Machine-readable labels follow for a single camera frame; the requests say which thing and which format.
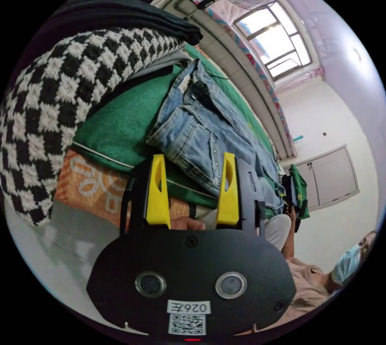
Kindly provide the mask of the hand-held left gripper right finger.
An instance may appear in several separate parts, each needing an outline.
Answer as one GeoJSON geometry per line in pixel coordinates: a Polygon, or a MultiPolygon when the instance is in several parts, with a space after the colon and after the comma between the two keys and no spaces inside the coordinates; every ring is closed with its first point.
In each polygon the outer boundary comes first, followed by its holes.
{"type": "Polygon", "coordinates": [[[224,153],[223,174],[219,192],[216,225],[239,222],[238,181],[235,155],[224,153]]]}

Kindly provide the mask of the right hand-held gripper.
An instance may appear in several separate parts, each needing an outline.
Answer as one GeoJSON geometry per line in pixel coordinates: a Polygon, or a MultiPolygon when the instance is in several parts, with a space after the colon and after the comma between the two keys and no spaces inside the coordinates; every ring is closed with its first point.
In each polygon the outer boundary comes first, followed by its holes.
{"type": "Polygon", "coordinates": [[[300,207],[301,200],[298,200],[298,192],[295,187],[295,180],[292,173],[288,173],[282,176],[282,186],[285,188],[285,194],[282,195],[284,202],[284,211],[290,211],[291,207],[294,207],[296,213],[295,221],[295,233],[298,232],[301,224],[302,207],[300,207]]]}

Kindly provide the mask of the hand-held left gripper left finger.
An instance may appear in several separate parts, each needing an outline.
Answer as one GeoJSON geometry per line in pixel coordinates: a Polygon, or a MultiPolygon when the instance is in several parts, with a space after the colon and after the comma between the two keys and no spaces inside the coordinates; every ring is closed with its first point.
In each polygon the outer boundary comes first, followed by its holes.
{"type": "Polygon", "coordinates": [[[166,166],[163,154],[153,155],[148,185],[146,222],[152,227],[170,228],[166,166]]]}

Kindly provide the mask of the person's left hand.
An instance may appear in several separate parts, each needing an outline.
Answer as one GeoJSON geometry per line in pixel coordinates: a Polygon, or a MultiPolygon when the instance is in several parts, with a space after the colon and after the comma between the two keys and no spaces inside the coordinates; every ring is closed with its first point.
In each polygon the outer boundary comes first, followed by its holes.
{"type": "Polygon", "coordinates": [[[180,217],[170,222],[172,230],[205,230],[205,224],[189,217],[180,217]]]}

